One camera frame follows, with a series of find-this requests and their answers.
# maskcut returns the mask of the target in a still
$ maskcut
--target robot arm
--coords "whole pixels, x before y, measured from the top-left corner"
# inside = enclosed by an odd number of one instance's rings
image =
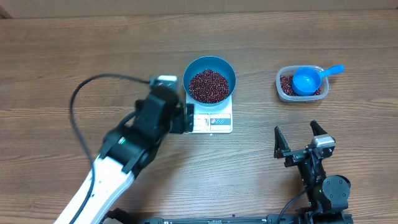
[[[136,111],[104,137],[93,165],[95,183],[91,197],[76,224],[97,224],[114,201],[151,163],[168,133],[182,134],[193,129],[193,105],[183,107],[175,92],[177,77],[161,76],[152,83],[145,100],[136,101]],[[131,126],[126,123],[132,117]],[[58,217],[56,224],[70,223],[83,203],[92,179],[91,171],[79,191]]]

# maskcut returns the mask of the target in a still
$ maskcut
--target scale control panel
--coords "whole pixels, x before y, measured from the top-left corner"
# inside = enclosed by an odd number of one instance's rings
[[[193,133],[232,132],[231,114],[194,114]]]

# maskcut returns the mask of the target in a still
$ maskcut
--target measuring cup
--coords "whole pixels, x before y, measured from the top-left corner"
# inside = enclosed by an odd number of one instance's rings
[[[293,76],[293,91],[300,96],[310,96],[320,88],[322,78],[338,74],[344,71],[344,65],[335,65],[323,72],[318,72],[312,68],[300,68]]]

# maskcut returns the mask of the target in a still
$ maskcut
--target bowl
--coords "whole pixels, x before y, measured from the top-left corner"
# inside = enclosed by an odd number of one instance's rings
[[[185,91],[187,92],[187,95],[193,99],[189,92],[189,84],[191,82],[191,79],[195,75],[203,72],[206,69],[211,69],[215,72],[219,72],[225,79],[227,79],[229,85],[229,95],[225,98],[225,100],[228,99],[232,95],[232,92],[235,90],[236,74],[233,67],[226,60],[215,56],[200,57],[191,62],[191,64],[187,67],[183,76],[183,85]],[[222,104],[222,102],[224,102],[225,100],[217,103],[202,103],[197,100],[195,100],[195,102],[203,106],[216,106]]]
[[[278,74],[276,75],[276,89],[278,91],[280,100],[282,100],[284,102],[308,102],[308,101],[320,100],[320,99],[324,98],[329,93],[328,77],[322,78],[322,84],[320,87],[321,95],[317,95],[317,96],[289,96],[286,93],[284,93],[284,91],[282,90],[282,85],[280,84],[280,78],[282,76],[294,75],[294,73],[297,70],[299,70],[300,68],[303,68],[303,67],[312,68],[318,72],[323,71],[323,69],[321,67],[316,66],[316,65],[293,65],[293,66],[283,67],[282,69],[280,69]]]

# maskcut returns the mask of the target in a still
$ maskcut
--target red beans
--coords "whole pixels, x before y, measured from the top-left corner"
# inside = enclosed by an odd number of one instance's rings
[[[293,75],[286,75],[280,77],[280,85],[282,86],[282,91],[289,96],[298,96],[292,89]],[[312,96],[321,95],[321,89],[317,89]]]
[[[218,103],[228,97],[229,85],[220,73],[206,69],[192,78],[189,92],[199,102]]]

